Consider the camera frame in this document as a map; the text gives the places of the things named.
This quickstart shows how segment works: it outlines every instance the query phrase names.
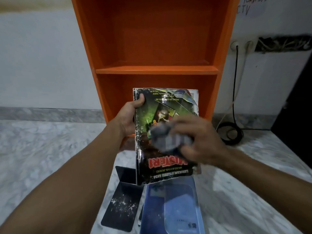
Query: marble floor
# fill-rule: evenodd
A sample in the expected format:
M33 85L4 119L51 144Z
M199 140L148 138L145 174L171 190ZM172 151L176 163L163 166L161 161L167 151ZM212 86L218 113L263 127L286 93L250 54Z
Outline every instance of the marble floor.
M0 120L0 224L42 180L90 143L105 127L96 123ZM134 145L118 153L115 165L135 167ZM239 149L276 169L312 182L311 169L269 131L246 131ZM301 233L268 203L220 169L203 166L194 176L206 233ZM92 233L124 233L100 221L118 184L111 179ZM139 206L144 202L145 192ZM136 216L131 233L139 233Z

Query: finger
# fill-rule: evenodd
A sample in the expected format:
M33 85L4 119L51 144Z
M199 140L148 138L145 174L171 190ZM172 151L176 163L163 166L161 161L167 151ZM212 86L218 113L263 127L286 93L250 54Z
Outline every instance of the finger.
M131 102L131 104L134 108L138 108L143 105L144 101L145 101L144 94L140 94L139 99Z
M186 157L188 160L190 161L194 161L194 158L195 158L195 154L196 154L196 151L188 146L188 145L183 145L181 148L180 148L180 152L181 154Z
M201 117L197 116L197 115L193 115L193 114L187 114L187 115L179 115L179 116L175 116L174 118L172 118L172 120L170 122L173 123L198 123L201 122L202 119Z
M202 130L202 126L194 123L180 123L176 124L170 131L173 134L187 134L195 137L198 132Z

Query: hand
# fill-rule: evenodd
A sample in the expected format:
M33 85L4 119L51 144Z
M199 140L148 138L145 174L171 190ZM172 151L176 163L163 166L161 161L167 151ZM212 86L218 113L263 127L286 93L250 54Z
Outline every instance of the hand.
M226 161L229 150L211 122L195 115L178 116L173 118L171 122L174 123L174 127L170 133L187 134L194 138L191 146L184 145L180 148L185 158L216 167Z
M138 100L127 102L119 111L114 121L118 123L123 133L123 136L128 136L135 133L135 124L133 123L133 116L135 109L142 106L144 103L144 95L140 94Z

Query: book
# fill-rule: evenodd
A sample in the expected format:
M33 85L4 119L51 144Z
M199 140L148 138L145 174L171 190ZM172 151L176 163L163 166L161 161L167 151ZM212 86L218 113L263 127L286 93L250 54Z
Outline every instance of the book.
M177 115L198 115L198 90L134 88L133 98L144 94L135 112L136 184L150 184L179 176L191 176L198 165L180 156L161 153L151 145L150 128Z

